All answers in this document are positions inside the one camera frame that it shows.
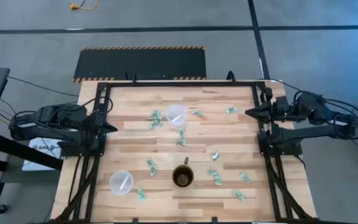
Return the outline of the white paper sheet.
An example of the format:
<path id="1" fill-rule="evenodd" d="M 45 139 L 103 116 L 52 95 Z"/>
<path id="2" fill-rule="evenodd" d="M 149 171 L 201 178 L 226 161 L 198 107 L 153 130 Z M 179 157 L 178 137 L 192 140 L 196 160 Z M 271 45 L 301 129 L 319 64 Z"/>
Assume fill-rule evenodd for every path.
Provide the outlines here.
<path id="1" fill-rule="evenodd" d="M 37 151 L 42 152 L 48 156 L 52 156 L 59 159 L 61 158 L 61 147 L 58 145 L 60 141 L 60 139 L 35 138 L 30 140 L 29 147 L 36 149 Z M 53 170 L 53 168 L 25 160 L 23 163 L 22 170 L 45 171 Z"/>

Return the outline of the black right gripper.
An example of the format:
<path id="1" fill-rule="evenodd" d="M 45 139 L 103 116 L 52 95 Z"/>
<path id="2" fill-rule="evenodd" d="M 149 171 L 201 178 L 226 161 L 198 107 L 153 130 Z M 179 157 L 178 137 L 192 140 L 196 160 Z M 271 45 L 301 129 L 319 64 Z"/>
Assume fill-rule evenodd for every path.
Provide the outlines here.
<path id="1" fill-rule="evenodd" d="M 261 106 L 246 110 L 246 115 L 264 121 L 281 121 L 285 122 L 288 115 L 290 114 L 290 107 L 286 96 L 276 97 L 276 100 L 272 103 L 271 101 L 265 101 Z"/>

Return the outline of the grey flat base plate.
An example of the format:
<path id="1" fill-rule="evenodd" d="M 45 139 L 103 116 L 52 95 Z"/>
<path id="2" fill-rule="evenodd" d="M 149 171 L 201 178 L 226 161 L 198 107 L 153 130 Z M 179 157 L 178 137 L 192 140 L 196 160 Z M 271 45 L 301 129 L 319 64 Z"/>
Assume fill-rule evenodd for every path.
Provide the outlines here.
<path id="1" fill-rule="evenodd" d="M 23 163 L 25 159 L 16 156 L 8 157 L 8 166 L 5 173 L 3 173 L 2 181 L 5 183 L 52 183 L 58 182 L 60 178 L 60 171 L 45 170 L 45 171 L 23 171 Z"/>

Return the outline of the green brown ceramic mug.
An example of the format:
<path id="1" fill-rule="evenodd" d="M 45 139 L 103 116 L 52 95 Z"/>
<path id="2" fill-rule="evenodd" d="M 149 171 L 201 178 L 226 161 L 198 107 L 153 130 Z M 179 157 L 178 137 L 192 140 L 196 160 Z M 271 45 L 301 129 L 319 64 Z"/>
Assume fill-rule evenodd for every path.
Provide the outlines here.
<path id="1" fill-rule="evenodd" d="M 173 183 L 178 187 L 189 187 L 194 181 L 195 175 L 188 162 L 189 158 L 186 157 L 184 163 L 177 166 L 172 172 Z"/>

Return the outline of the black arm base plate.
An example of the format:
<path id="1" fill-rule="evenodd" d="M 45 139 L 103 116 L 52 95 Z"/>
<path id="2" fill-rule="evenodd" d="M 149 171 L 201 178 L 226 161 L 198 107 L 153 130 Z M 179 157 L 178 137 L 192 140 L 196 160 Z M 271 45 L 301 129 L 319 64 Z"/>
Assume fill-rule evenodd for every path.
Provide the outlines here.
<path id="1" fill-rule="evenodd" d="M 268 156 L 274 155 L 302 155 L 301 139 L 269 140 L 267 138 L 258 138 L 258 144 L 261 153 Z"/>
<path id="2" fill-rule="evenodd" d="M 100 156 L 104 153 L 104 142 L 101 142 L 100 147 L 97 150 L 90 149 L 90 142 L 85 141 L 79 144 L 71 141 L 58 142 L 62 150 L 62 156 L 73 157 L 73 156 Z"/>

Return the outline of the black hazard-striped floor mat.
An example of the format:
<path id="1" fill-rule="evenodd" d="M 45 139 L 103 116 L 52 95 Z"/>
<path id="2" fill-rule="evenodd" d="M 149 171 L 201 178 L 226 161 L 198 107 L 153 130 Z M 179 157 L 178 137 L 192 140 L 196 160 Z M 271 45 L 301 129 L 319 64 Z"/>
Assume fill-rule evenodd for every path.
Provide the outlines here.
<path id="1" fill-rule="evenodd" d="M 73 81 L 200 80 L 206 59 L 199 46 L 86 47 L 80 51 Z"/>

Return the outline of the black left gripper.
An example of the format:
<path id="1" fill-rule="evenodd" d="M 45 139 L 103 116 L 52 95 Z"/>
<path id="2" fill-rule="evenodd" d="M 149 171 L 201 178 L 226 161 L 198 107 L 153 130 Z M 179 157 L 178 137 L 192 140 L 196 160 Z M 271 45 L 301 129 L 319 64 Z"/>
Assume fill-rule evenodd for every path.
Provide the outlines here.
<path id="1" fill-rule="evenodd" d="M 89 115 L 88 127 L 94 137 L 100 137 L 104 134 L 117 132 L 116 127 L 105 121 L 105 117 L 100 111 L 95 111 Z"/>

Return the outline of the black diagonal bar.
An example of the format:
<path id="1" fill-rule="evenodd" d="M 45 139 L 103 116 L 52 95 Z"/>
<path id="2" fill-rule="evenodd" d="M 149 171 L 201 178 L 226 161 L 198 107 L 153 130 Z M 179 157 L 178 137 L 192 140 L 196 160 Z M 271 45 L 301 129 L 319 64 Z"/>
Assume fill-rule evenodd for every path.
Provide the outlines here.
<path id="1" fill-rule="evenodd" d="M 49 168 L 61 170 L 63 161 L 0 135 L 0 151 Z"/>

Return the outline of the clear plastic cup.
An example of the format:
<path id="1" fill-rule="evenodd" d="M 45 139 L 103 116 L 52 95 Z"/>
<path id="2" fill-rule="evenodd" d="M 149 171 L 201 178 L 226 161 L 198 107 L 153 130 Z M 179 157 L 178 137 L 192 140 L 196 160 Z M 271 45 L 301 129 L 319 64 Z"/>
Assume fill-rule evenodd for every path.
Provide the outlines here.
<path id="1" fill-rule="evenodd" d="M 134 185 L 132 174 L 127 170 L 119 170 L 111 176 L 109 187 L 112 193 L 117 195 L 128 194 Z"/>
<path id="2" fill-rule="evenodd" d="M 171 105 L 166 111 L 166 117 L 172 125 L 182 128 L 187 117 L 186 109 L 181 105 Z"/>

